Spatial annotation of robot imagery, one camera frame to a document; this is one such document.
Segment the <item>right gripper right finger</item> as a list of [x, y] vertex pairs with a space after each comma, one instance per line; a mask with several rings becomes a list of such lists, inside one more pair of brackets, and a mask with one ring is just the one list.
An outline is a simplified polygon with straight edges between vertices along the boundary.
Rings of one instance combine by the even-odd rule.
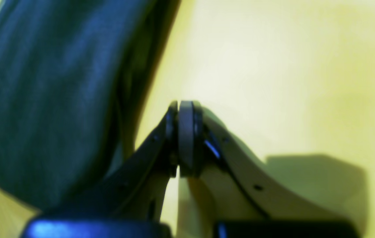
[[221, 219], [343, 220], [271, 178], [198, 101], [192, 102], [192, 176], [210, 190]]

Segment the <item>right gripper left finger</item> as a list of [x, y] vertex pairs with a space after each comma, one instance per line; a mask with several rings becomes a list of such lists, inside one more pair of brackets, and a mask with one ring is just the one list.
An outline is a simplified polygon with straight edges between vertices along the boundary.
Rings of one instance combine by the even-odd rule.
[[44, 220], [159, 220], [170, 178], [194, 176], [194, 102], [171, 103], [137, 151], [105, 181], [45, 212]]

